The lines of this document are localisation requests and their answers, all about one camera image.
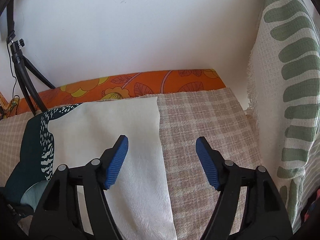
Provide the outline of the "green striped white pillow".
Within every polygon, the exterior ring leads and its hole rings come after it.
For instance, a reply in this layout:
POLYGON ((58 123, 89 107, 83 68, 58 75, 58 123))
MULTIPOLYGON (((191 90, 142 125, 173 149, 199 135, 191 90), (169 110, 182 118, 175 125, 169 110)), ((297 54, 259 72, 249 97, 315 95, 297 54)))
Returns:
POLYGON ((302 199, 298 209, 298 215, 293 223, 293 232, 295 233, 302 224, 300 214, 306 206, 307 200, 319 188, 319 138, 315 140, 310 149, 309 159, 305 166, 305 178, 303 182, 302 199))

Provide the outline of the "cream floral print garment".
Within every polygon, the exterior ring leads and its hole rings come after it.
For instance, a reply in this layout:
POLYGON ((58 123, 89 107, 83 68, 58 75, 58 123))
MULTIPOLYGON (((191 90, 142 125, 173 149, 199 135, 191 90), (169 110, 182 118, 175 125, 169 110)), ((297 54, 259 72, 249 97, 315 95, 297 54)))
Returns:
POLYGON ((176 239, 157 98, 77 103, 25 127, 4 195, 29 239, 176 239))

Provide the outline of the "green leaf white throw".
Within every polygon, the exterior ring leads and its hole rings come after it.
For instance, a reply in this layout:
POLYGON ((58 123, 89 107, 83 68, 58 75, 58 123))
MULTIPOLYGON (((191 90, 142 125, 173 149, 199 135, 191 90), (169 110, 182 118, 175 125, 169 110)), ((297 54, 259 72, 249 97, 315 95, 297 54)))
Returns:
POLYGON ((264 0, 248 93, 262 163, 294 223, 319 126, 319 32, 303 0, 264 0))

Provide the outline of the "pink plaid bed cover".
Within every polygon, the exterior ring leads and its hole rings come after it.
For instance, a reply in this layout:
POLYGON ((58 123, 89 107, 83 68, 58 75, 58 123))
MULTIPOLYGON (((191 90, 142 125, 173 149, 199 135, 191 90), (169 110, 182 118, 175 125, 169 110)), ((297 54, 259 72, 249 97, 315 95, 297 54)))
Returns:
POLYGON ((197 138, 239 166, 260 164, 228 88, 77 103, 1 121, 1 193, 36 206, 59 165, 85 165, 120 135, 129 150, 105 196, 125 239, 201 238, 219 193, 196 154, 197 138))

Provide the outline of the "orange floral bed sheet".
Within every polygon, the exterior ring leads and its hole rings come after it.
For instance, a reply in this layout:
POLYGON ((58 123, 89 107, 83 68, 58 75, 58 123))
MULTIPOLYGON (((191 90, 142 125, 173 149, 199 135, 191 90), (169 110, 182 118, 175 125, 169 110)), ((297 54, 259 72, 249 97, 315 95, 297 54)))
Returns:
POLYGON ((221 88, 225 88, 225 84, 215 70, 184 69, 100 77, 42 91, 39 95, 47 108, 53 108, 106 99, 221 88))

